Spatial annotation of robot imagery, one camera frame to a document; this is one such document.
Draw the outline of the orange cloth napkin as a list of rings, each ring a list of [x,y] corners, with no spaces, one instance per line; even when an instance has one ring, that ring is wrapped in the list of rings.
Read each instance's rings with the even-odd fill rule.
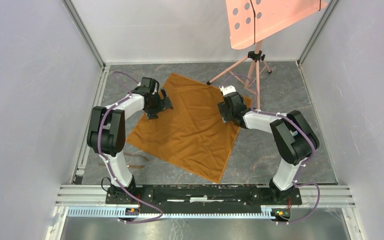
[[[172,73],[163,84],[173,108],[143,115],[127,142],[154,157],[219,183],[240,128],[224,123],[219,88]]]

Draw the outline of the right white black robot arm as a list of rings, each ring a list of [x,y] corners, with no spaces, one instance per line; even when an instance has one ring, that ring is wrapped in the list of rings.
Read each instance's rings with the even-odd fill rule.
[[[274,177],[269,182],[269,199],[282,204],[289,198],[300,168],[304,167],[320,141],[309,123],[298,110],[289,113],[265,112],[247,107],[244,97],[233,86],[221,88],[223,101],[218,103],[224,123],[233,123],[243,129],[272,134],[281,157]]]

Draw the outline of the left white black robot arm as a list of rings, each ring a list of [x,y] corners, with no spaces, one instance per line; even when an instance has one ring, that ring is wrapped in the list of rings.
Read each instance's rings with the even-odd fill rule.
[[[121,100],[92,108],[86,143],[107,168],[111,183],[108,192],[118,191],[117,196],[125,204],[131,204],[137,198],[135,179],[123,152],[126,120],[137,112],[144,112],[149,120],[158,119],[160,112],[173,108],[166,90],[150,77],[143,77]]]

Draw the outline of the pink music stand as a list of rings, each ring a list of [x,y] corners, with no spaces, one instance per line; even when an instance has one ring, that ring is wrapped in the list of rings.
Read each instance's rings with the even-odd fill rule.
[[[247,56],[235,62],[207,82],[210,85],[223,75],[233,73],[233,69],[245,60],[250,59],[246,81],[247,89],[256,83],[253,91],[257,99],[257,108],[261,107],[260,74],[263,70],[272,73],[265,60],[261,47],[263,40],[292,24],[320,12],[327,7],[325,0],[227,0],[225,2],[230,32],[230,45],[234,50],[255,46]]]

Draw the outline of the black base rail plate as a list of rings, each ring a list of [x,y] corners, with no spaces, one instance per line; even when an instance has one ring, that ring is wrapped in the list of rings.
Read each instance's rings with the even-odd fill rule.
[[[296,187],[277,194],[264,184],[143,184],[129,194],[111,184],[103,190],[106,204],[127,205],[128,214],[257,214],[262,206],[303,203]]]

